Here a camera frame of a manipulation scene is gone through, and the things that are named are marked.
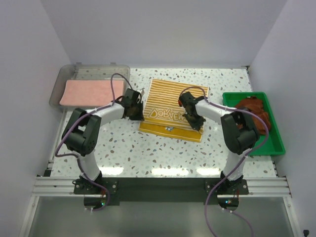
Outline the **yellow white striped towel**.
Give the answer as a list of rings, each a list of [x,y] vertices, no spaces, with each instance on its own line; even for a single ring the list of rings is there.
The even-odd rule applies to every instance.
[[[179,106],[180,93],[188,88],[194,97],[203,95],[209,89],[201,85],[153,79],[145,102],[144,121],[139,125],[139,131],[158,136],[201,142],[203,130],[195,131],[185,117],[184,109]]]

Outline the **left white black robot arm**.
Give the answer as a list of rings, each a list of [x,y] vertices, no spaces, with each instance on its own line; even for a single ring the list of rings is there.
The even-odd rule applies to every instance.
[[[92,194],[106,189],[94,155],[99,130],[112,121],[125,118],[144,120],[142,94],[130,88],[108,105],[91,110],[74,109],[62,134],[55,156],[76,158],[80,177]]]

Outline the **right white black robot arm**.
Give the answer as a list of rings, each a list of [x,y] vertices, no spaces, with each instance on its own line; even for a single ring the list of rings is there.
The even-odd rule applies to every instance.
[[[193,130],[199,131],[206,119],[222,127],[224,142],[229,150],[220,181],[209,193],[222,191],[231,194],[243,180],[243,168],[246,157],[259,140],[259,132],[252,119],[252,113],[246,109],[239,110],[210,104],[206,97],[194,97],[190,92],[182,92],[178,99],[184,108],[183,116]]]

